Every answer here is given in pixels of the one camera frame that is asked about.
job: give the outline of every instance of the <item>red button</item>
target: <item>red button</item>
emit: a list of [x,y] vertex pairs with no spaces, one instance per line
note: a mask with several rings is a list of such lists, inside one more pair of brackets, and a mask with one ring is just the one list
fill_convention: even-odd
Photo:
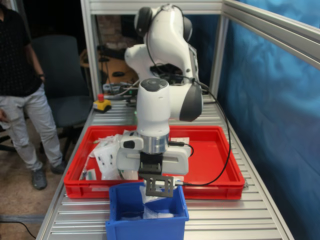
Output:
[[98,94],[98,101],[103,102],[104,100],[105,100],[105,96],[102,93]]

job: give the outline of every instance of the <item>metal table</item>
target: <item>metal table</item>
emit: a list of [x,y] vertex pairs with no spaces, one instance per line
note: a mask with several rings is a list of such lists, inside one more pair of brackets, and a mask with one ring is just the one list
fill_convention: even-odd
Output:
[[[92,112],[71,159],[88,126],[135,124],[135,110],[124,101],[114,101],[105,114]],[[216,104],[205,104],[194,122],[171,121],[171,125],[218,125],[227,134],[226,123]],[[187,200],[190,220],[185,240],[293,240],[253,163],[231,129],[232,152],[246,180],[241,200]],[[46,213],[37,240],[105,240],[109,219],[107,199],[70,199],[61,179]]]

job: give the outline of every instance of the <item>gray sneaker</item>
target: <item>gray sneaker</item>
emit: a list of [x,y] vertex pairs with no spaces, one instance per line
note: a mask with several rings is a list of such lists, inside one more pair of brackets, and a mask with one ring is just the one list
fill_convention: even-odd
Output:
[[58,166],[50,166],[51,172],[54,174],[64,174],[66,170],[66,162],[62,161]]
[[45,189],[47,186],[47,179],[45,172],[41,169],[32,171],[32,185],[37,190]]

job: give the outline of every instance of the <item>wooden desk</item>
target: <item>wooden desk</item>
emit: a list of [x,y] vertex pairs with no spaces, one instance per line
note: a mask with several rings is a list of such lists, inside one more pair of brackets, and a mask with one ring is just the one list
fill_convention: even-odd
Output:
[[[101,58],[101,55],[99,51],[97,53],[98,53],[98,60],[99,60]],[[109,61],[102,62],[102,63],[98,61],[98,68],[100,71],[103,71],[106,75],[108,74],[108,70],[109,70],[109,78],[111,83],[120,83],[120,82],[133,83],[138,80],[137,73],[132,68],[130,68],[124,60],[120,60],[120,59],[109,57],[109,56],[105,58],[108,58]],[[89,69],[88,55],[87,55],[86,49],[83,50],[82,53],[80,54],[80,65],[85,69]],[[120,77],[114,77],[112,76],[112,73],[114,72],[123,72],[125,73],[125,75]]]

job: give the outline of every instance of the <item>blue bin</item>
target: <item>blue bin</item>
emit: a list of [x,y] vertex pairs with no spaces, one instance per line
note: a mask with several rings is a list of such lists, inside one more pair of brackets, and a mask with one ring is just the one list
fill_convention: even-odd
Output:
[[110,187],[110,219],[105,223],[107,240],[183,240],[189,214],[181,186],[173,191],[173,197],[145,204],[150,210],[171,213],[174,217],[121,220],[121,217],[143,217],[145,207],[139,189],[143,185],[133,182]]

